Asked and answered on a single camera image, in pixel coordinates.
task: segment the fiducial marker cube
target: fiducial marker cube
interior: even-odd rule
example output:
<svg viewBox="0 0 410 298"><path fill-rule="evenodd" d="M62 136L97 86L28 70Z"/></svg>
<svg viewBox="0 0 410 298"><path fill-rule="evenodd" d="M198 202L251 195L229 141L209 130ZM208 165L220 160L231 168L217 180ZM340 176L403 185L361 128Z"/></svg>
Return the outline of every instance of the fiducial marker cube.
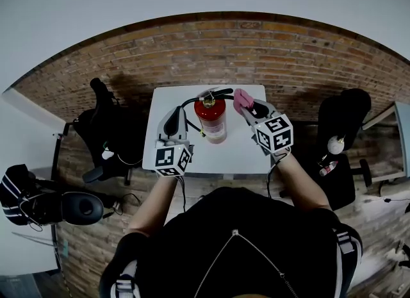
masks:
<svg viewBox="0 0 410 298"><path fill-rule="evenodd" d="M182 176L191 160L184 144L156 148L155 171L161 176Z"/></svg>
<svg viewBox="0 0 410 298"><path fill-rule="evenodd" d="M260 122L254 129L258 144L270 153L293 145L293 126L286 115Z"/></svg>

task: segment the white table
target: white table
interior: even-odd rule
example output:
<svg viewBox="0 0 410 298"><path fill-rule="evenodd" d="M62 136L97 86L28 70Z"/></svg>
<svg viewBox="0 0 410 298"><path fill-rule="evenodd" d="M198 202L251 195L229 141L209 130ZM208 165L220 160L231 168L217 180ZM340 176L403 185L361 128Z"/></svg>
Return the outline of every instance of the white table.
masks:
<svg viewBox="0 0 410 298"><path fill-rule="evenodd" d="M362 126L363 130L372 127L374 124L382 121L388 115L395 113L397 118L398 132L400 133L400 142L402 144L403 153L403 171L395 174L379 176L372 178L373 182L386 181L389 179L409 177L410 176L410 105L401 102L395 102L393 106L383 111L378 116L369 120Z"/></svg>
<svg viewBox="0 0 410 298"><path fill-rule="evenodd" d="M158 124L173 108L187 99L197 96L210 88L242 88L253 98L266 101L263 85L195 85L178 87L160 87L154 90L145 145L142 168L153 170L155 161L155 141ZM201 128L193 110L193 103L185 107L186 117ZM251 128L245 119L233 108L233 101L226 100L227 138L220 144L208 140L188 127L188 139L194 145L192 162L186 172L207 174L266 174L270 169L270 157L265 156L261 148L251 139Z"/></svg>

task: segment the bottle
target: bottle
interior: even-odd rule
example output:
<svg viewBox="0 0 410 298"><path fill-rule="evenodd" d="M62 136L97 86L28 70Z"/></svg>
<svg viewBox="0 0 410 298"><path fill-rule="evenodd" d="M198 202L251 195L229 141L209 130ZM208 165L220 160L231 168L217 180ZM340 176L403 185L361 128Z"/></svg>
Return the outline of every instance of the bottle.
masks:
<svg viewBox="0 0 410 298"><path fill-rule="evenodd" d="M328 175L328 173L330 173L333 169L336 168L336 165L337 165L337 164L338 164L337 161L332 161L332 162L330 162L329 166L326 166L326 167L320 169L319 174L320 174L321 176L326 176L326 175Z"/></svg>

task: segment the red brick wall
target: red brick wall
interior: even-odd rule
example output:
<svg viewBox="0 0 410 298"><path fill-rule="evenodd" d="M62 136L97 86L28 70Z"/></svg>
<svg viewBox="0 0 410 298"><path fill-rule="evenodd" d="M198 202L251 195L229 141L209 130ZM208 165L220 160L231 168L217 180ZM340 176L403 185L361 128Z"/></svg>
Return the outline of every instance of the red brick wall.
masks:
<svg viewBox="0 0 410 298"><path fill-rule="evenodd" d="M370 93L369 117L393 101L410 103L408 60L377 42L307 19L245 12L118 28L53 56L14 86L72 121L94 107L94 77L122 104L147 112L155 87L221 83L264 85L268 101L293 120L316 120L322 100L345 88Z"/></svg>

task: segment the cable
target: cable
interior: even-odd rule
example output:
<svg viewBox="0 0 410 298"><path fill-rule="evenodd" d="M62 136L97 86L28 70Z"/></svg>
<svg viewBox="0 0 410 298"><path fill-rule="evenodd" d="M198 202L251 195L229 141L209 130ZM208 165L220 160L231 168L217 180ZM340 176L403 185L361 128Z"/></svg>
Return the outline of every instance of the cable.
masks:
<svg viewBox="0 0 410 298"><path fill-rule="evenodd" d="M138 165L141 161L142 161L142 159L140 160L140 161L138 161L138 162L136 162L136 163L126 163L123 159L121 159L121 157L120 157L120 155L117 153L117 157L118 157L118 159L120 160L120 161L122 161L123 163L125 163L126 165L129 165L129 166L135 166L135 165Z"/></svg>
<svg viewBox="0 0 410 298"><path fill-rule="evenodd" d="M215 100L233 100L233 96L231 96L231 95L217 95L217 96L215 96Z"/></svg>
<svg viewBox="0 0 410 298"><path fill-rule="evenodd" d="M410 199L389 199L389 198L385 198L384 202L389 203L390 201L406 201L406 200L410 200Z"/></svg>
<svg viewBox="0 0 410 298"><path fill-rule="evenodd" d="M197 126L195 126L194 124L192 124L188 119L186 120L186 122L188 123L189 126L191 126L193 129L196 129L199 133L202 131L201 129L199 129Z"/></svg>
<svg viewBox="0 0 410 298"><path fill-rule="evenodd" d="M117 210L115 210L115 208L113 208L113 209L114 209L114 212L115 212L117 215L120 215L120 216L121 216L121 215L124 213L124 209L122 208L122 203L124 203L124 198L125 198L127 195L133 195L134 198L138 201L138 203L139 203L140 206L141 206L141 200L140 200L134 193L124 194L124 195L120 198L120 201L121 201L121 213L119 213Z"/></svg>
<svg viewBox="0 0 410 298"><path fill-rule="evenodd" d="M176 176L176 179L179 181L179 183L181 184L181 189L182 189L182 195L184 197L184 212L186 212L185 210L185 206L186 206L186 197L185 197L185 180L182 176Z"/></svg>
<svg viewBox="0 0 410 298"><path fill-rule="evenodd" d="M43 232L43 227L41 225L36 224L40 229L35 229L33 226L31 226L32 224L35 223L29 223L29 227L31 227L32 229L34 229L36 232Z"/></svg>
<svg viewBox="0 0 410 298"><path fill-rule="evenodd" d="M270 189L269 189L269 182L270 182L270 175L272 173L272 171L274 170L275 166L280 163L283 159L285 159L287 156L289 156L289 154L291 153L291 148L287 147L285 148L285 150L287 150L287 153L281 153L279 156L276 157L281 157L283 156L281 159L279 159L277 162L274 163L274 165L271 167L271 169L269 170L268 174L266 174L266 190L268 192L268 197L272 198L271 194L270 194Z"/></svg>
<svg viewBox="0 0 410 298"><path fill-rule="evenodd" d="M193 97L192 99L186 100L183 104L181 104L181 107L184 108L186 105L195 101L199 101L199 97Z"/></svg>

